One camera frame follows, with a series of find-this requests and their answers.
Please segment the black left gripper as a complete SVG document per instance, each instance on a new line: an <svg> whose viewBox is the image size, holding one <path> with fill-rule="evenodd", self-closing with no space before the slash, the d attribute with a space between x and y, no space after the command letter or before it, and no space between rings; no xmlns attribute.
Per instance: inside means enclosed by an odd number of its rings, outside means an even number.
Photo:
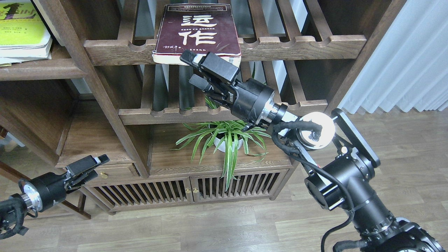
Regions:
<svg viewBox="0 0 448 252"><path fill-rule="evenodd" d="M89 155L67 165L64 174L48 172L31 180L19 179L21 198L27 210L43 212L62 203L68 194L98 176L95 167L109 161L106 154L98 157Z"/></svg>

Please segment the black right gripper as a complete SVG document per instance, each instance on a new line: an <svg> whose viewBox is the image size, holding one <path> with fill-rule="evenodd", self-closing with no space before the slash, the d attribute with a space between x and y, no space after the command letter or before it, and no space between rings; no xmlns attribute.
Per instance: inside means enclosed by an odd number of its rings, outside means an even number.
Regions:
<svg viewBox="0 0 448 252"><path fill-rule="evenodd" d="M209 52L202 56L185 50L180 61L206 76L193 74L189 79L191 85L230 109L231 114L247 122L247 126L270 126L288 121L287 106L274 102L275 91L271 87L254 79L237 80L240 69L216 54Z"/></svg>

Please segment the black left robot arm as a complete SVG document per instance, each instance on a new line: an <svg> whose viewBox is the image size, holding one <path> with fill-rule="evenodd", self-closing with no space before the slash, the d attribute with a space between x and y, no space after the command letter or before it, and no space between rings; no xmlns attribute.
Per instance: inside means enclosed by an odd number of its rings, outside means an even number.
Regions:
<svg viewBox="0 0 448 252"><path fill-rule="evenodd" d="M109 161L106 154L98 157L86 156L67 165L64 174L48 172L31 180L19 179L21 194L11 195L0 203L1 239L16 234L25 235L28 228L23 223L27 215L37 218L38 212L62 203L68 194L98 176L96 167Z"/></svg>

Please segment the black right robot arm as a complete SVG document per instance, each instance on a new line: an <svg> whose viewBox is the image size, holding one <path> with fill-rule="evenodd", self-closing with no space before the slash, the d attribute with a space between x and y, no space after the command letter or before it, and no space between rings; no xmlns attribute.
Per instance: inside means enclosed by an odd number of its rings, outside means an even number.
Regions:
<svg viewBox="0 0 448 252"><path fill-rule="evenodd" d="M274 102L272 88L251 78L241 82L239 68L211 52L198 55L186 50L180 60L200 72L189 83L247 122L245 131L256 126L272 131L274 144L307 171L304 183L321 208L346 211L348 219L322 237L321 251L331 233L351 222L360 239L339 241L334 252L352 248L362 252L444 251L426 230L394 217L379 199L369 181L380 159L342 110L334 109L331 116L314 112L298 117L287 105Z"/></svg>

